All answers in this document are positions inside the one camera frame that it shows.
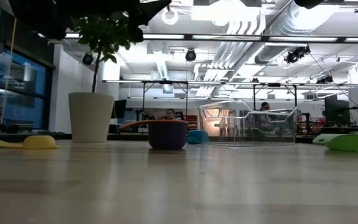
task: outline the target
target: orange handle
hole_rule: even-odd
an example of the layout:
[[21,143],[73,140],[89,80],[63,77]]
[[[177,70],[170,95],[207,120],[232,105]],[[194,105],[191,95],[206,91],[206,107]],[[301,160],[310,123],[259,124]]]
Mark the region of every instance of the orange handle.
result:
[[145,120],[145,121],[136,121],[131,122],[129,124],[122,125],[119,127],[119,130],[124,130],[132,126],[138,126],[141,124],[152,124],[152,123],[187,123],[186,121],[180,121],[180,120]]

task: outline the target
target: table surface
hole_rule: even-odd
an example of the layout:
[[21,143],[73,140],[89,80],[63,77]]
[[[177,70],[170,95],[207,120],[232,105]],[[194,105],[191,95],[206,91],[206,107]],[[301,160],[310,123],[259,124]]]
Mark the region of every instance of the table surface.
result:
[[58,144],[0,149],[0,223],[358,223],[358,153]]

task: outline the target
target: transparent container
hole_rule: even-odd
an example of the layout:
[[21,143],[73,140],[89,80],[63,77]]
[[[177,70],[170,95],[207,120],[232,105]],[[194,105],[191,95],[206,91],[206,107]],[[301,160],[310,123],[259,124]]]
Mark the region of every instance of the transparent container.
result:
[[229,147],[294,144],[298,107],[255,111],[242,100],[199,106],[200,126],[209,135],[209,144]]

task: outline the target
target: potted plant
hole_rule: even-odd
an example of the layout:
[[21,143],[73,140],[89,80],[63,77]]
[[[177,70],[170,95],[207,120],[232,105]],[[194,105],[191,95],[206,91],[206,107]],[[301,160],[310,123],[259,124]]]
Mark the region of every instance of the potted plant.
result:
[[96,93],[100,62],[112,60],[120,46],[129,50],[134,43],[128,31],[129,20],[123,13],[106,16],[90,15],[74,20],[75,31],[81,36],[79,44],[89,45],[96,53],[91,93],[70,93],[71,133],[74,142],[105,142],[107,140],[114,98]]

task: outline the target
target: monitor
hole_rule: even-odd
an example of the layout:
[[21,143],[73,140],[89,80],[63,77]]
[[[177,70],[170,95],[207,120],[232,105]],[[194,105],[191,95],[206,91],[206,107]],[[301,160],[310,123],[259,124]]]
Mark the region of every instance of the monitor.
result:
[[349,110],[349,102],[338,100],[337,95],[328,96],[324,99],[326,108],[326,120],[329,122],[350,123],[351,116]]
[[112,113],[111,113],[111,118],[124,118],[126,106],[127,106],[127,100],[115,101],[114,108],[112,109]]

